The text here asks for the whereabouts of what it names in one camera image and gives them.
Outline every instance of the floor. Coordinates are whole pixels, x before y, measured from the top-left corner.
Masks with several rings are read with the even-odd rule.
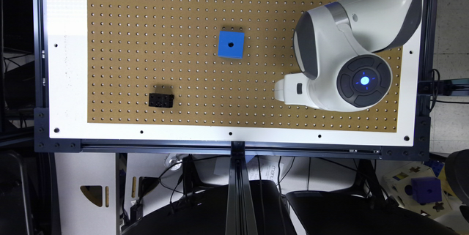
[[[469,78],[469,0],[438,0],[433,67],[441,79]],[[469,102],[469,97],[439,97]],[[437,102],[430,151],[452,153],[469,146],[469,105]]]

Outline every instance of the black block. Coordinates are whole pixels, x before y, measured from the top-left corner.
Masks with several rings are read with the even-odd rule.
[[[173,108],[174,95],[150,93],[148,106],[157,108]]]

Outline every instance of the blue cube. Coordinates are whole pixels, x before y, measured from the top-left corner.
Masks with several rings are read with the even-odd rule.
[[[420,204],[442,201],[440,180],[434,176],[412,179],[412,198]]]
[[[220,31],[218,37],[218,56],[228,59],[242,59],[244,33]]]

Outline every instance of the white panel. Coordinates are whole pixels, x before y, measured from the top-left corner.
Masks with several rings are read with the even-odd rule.
[[[55,158],[62,234],[119,234],[116,154],[56,153]],[[103,187],[102,207],[85,197],[80,190],[82,185]],[[106,186],[109,207],[106,207]]]
[[[404,46],[396,133],[153,124],[89,124],[86,122],[86,0],[46,0],[46,4],[45,19],[48,28],[45,33],[48,35],[52,138],[413,145],[420,28]],[[60,132],[54,133],[54,128],[59,128]],[[409,141],[404,141],[406,135],[410,137]]]

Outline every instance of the blue object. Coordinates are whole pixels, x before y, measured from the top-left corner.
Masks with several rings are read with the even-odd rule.
[[[229,59],[242,59],[244,33],[220,31],[218,37],[218,56]]]
[[[368,77],[362,77],[361,80],[361,85],[366,85],[369,83],[369,78]]]
[[[435,161],[435,160],[428,160],[424,163],[424,165],[432,168],[433,173],[435,173],[436,177],[438,177],[440,175],[441,171],[443,170],[443,166],[445,166],[444,163],[438,162],[438,161]]]
[[[255,155],[246,155],[245,156],[245,159],[246,159],[246,163],[249,163],[249,161],[251,161],[253,158],[255,158],[256,156]]]
[[[412,179],[412,198],[420,204],[442,201],[440,180],[434,176]]]
[[[377,73],[374,70],[363,70],[353,76],[353,87],[358,92],[373,92],[378,84]]]

